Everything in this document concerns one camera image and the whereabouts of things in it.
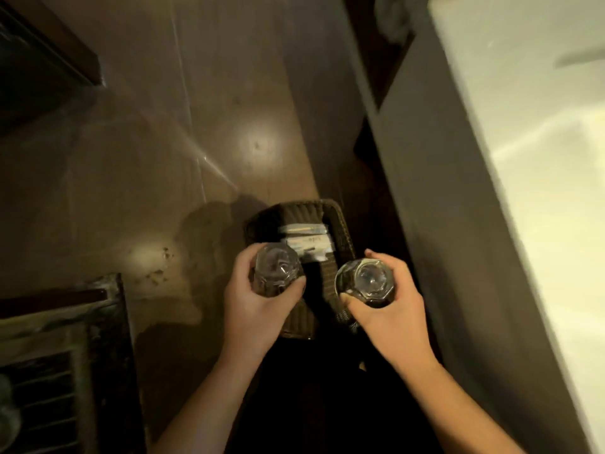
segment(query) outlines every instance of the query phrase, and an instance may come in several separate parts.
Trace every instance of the person's right thumb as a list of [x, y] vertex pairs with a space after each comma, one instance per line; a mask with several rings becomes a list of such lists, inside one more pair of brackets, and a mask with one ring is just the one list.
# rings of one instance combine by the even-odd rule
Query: person's right thumb
[[360, 301], [347, 293], [341, 293], [340, 299], [344, 304], [344, 307], [351, 311], [355, 320], [357, 320], [361, 326], [364, 326], [370, 319], [373, 309], [363, 301]]

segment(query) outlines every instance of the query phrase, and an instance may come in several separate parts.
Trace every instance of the brown woven basket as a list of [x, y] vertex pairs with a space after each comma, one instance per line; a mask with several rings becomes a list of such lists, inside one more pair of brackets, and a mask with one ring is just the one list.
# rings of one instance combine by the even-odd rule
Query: brown woven basket
[[343, 213], [330, 199], [285, 202], [263, 210], [246, 221], [246, 242], [279, 242], [278, 228], [294, 223], [325, 224], [335, 247], [327, 261], [302, 265], [307, 276], [304, 298], [292, 309], [281, 331], [288, 338], [313, 339], [321, 323], [346, 325], [352, 319], [338, 298], [334, 278], [339, 267], [355, 259], [355, 253]]

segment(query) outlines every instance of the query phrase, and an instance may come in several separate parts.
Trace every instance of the person's right arm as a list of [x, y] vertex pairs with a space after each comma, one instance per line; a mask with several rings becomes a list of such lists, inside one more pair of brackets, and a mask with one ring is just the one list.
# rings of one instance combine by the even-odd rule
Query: person's right arm
[[366, 250], [393, 270], [392, 304], [373, 309], [341, 294], [345, 306], [416, 398], [448, 454], [509, 454], [523, 450], [468, 396], [435, 358], [428, 341], [424, 301], [405, 262]]

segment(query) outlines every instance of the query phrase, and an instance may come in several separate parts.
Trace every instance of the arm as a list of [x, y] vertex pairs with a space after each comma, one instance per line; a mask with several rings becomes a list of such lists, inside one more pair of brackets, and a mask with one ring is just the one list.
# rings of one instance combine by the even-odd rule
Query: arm
[[450, 454], [523, 453], [435, 359], [428, 341], [424, 301], [407, 265], [370, 250], [366, 256], [381, 259], [393, 270], [397, 285], [394, 302], [373, 309], [346, 294], [341, 294], [341, 299], [405, 381], [443, 450]]
[[244, 394], [292, 307], [305, 278], [275, 298], [252, 291], [248, 273], [263, 244], [242, 251], [225, 289], [225, 336], [216, 365], [153, 448], [153, 454], [221, 453]]

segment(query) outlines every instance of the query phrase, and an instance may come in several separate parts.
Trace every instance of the floor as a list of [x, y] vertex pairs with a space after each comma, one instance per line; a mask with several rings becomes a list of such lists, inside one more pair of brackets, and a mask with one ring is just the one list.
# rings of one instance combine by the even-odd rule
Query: floor
[[121, 272], [154, 440], [216, 359], [243, 220], [330, 197], [364, 246], [363, 106], [329, 0], [43, 1], [106, 87], [0, 140], [0, 297]]

